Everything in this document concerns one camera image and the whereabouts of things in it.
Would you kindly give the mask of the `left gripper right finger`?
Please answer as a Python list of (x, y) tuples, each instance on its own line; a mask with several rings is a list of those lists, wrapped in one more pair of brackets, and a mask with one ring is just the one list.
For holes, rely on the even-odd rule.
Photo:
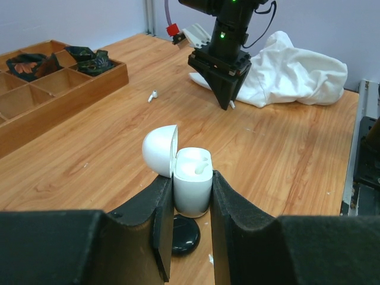
[(210, 200), (216, 284), (378, 284), (379, 217), (273, 217), (218, 171)]

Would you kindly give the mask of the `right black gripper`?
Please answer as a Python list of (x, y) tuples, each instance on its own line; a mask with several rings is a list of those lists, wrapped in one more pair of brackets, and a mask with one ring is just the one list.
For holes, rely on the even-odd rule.
[(211, 55), (210, 45), (204, 45), (192, 51), (188, 64), (206, 80), (220, 107), (227, 110), (230, 101), (236, 100), (246, 78), (251, 56), (241, 50), (236, 59), (227, 61)]

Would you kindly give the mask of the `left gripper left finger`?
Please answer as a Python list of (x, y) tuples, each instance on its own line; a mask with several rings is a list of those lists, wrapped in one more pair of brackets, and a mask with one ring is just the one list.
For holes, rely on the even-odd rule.
[(158, 176), (102, 210), (3, 211), (2, 284), (163, 284), (170, 278), (173, 181)]

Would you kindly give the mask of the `black charging case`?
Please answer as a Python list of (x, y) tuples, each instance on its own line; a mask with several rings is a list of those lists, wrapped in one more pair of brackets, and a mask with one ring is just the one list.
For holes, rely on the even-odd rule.
[(184, 217), (180, 214), (173, 219), (172, 255), (184, 257), (191, 254), (199, 245), (201, 232), (193, 218)]

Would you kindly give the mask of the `white charging case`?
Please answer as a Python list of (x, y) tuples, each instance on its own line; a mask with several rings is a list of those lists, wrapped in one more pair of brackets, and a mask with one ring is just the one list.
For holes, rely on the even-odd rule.
[(173, 179), (174, 204), (179, 214), (198, 218), (206, 213), (213, 184), (213, 164), (208, 150), (178, 149), (178, 126), (168, 125), (145, 136), (142, 156), (151, 170)]

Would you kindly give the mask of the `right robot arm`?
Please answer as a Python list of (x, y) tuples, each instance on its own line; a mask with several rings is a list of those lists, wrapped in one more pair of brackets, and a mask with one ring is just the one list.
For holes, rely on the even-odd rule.
[(277, 2), (272, 1), (266, 11), (258, 11), (266, 1), (180, 1), (184, 6), (216, 17), (211, 40), (196, 47), (189, 55), (188, 64), (206, 80), (220, 107), (226, 110), (236, 100), (251, 63), (247, 48), (248, 26), (253, 14), (272, 14)]

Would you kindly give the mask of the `crumpled white cloth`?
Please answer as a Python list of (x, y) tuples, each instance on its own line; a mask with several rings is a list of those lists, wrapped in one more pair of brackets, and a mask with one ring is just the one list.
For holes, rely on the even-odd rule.
[(273, 33), (251, 62), (237, 100), (258, 108), (290, 102), (332, 105), (342, 97), (348, 77), (345, 63), (294, 47), (283, 31)]

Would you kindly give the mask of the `wooden compartment tray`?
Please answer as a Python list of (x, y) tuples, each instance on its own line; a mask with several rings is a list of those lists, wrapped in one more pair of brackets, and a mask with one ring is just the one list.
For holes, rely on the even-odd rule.
[(1, 157), (129, 83), (105, 50), (50, 40), (1, 55)]

